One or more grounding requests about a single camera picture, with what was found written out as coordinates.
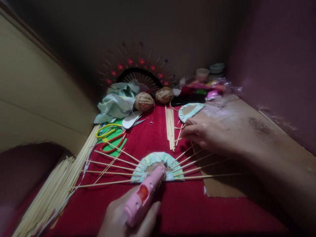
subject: pink hot glue gun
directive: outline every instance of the pink hot glue gun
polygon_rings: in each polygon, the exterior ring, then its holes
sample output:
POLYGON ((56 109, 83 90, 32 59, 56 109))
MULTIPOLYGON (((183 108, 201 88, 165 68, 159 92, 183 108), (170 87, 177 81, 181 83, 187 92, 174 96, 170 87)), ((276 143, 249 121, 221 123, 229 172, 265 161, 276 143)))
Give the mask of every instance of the pink hot glue gun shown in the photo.
POLYGON ((155 190, 166 175, 166 167, 158 165, 141 183, 139 189, 132 194, 124 208, 124 219, 133 227, 143 219, 153 198, 155 190))

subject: bundle of bamboo skewers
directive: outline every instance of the bundle of bamboo skewers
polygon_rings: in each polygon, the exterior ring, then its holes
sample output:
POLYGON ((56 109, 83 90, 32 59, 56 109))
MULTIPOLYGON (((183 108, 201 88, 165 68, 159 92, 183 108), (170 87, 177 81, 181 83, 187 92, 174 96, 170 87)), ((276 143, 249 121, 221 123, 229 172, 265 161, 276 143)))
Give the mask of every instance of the bundle of bamboo skewers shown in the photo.
POLYGON ((50 221, 53 221, 50 228, 55 227, 70 195, 73 193, 73 189, 68 189, 68 187, 73 187, 76 184, 86 159, 96 143, 95 133, 99 128, 100 125, 94 126, 76 159, 74 157, 61 157, 22 217, 19 226, 12 235, 13 237, 34 236, 50 221))
POLYGON ((172 108, 165 106, 166 112, 166 127, 167 127, 167 139, 169 141, 170 150, 174 151, 174 115, 172 108))

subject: ball of twine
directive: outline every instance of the ball of twine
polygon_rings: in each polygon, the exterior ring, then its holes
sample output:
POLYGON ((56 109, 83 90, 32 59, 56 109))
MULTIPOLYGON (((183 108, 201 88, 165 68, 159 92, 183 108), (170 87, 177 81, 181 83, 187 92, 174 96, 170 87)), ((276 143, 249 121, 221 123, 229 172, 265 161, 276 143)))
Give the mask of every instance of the ball of twine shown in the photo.
POLYGON ((135 97, 135 108, 139 111, 149 111, 155 107, 155 101, 150 94, 141 92, 135 97))
POLYGON ((155 98, 157 102, 167 104, 173 98, 173 91, 169 87, 163 87, 156 92, 155 98))

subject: white cup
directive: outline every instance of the white cup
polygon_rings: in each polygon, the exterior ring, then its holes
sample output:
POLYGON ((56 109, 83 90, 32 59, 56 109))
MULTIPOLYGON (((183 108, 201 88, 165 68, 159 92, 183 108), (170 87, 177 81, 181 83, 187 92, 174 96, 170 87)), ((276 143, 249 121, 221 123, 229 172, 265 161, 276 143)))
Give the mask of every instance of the white cup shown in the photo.
POLYGON ((210 71, 206 68, 199 68, 196 70, 196 80, 199 82, 204 82, 208 75, 210 74, 210 71))

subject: maroon wall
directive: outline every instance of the maroon wall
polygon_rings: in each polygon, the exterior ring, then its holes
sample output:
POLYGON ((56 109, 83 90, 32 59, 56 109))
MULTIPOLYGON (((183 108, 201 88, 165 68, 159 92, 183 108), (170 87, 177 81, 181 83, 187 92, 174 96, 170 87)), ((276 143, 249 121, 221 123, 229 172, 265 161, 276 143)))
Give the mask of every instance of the maroon wall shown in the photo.
POLYGON ((228 68, 247 103, 316 154, 316 1, 253 1, 228 68))
POLYGON ((0 153, 0 236, 19 205, 46 178, 64 148, 53 143, 29 144, 0 153))

